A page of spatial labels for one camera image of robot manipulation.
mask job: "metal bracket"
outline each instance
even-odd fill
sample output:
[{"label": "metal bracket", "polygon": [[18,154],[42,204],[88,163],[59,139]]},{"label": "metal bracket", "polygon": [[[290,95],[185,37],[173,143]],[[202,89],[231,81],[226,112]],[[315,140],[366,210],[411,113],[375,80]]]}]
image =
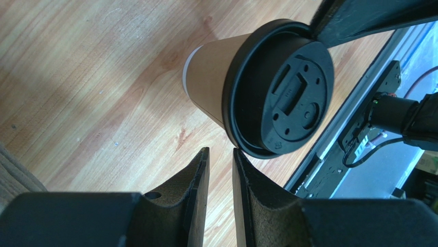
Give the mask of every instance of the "metal bracket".
[{"label": "metal bracket", "polygon": [[[384,70],[382,75],[376,81],[361,106],[357,109],[344,131],[339,135],[338,143],[341,149],[345,152],[351,145],[354,145],[353,150],[356,150],[362,140],[368,135],[371,127],[368,124],[367,107],[373,101],[376,95],[381,93],[395,93],[400,86],[401,79],[400,62],[392,61]],[[352,153],[349,156],[349,163],[356,158]]]}]

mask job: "wood grain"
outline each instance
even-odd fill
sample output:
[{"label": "wood grain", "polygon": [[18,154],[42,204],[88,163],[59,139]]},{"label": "wood grain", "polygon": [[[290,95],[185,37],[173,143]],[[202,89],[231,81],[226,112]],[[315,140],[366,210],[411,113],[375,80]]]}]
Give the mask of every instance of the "wood grain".
[{"label": "wood grain", "polygon": [[[320,2],[4,0],[0,142],[51,191],[146,192],[209,146],[204,242],[234,246],[233,146],[186,97],[183,64],[199,45],[274,19],[309,23]],[[330,50],[336,85],[324,126],[389,36]],[[292,154],[251,160],[283,185],[317,137]]]},{"label": "wood grain", "polygon": [[0,214],[16,196],[30,191],[47,190],[0,143]]}]

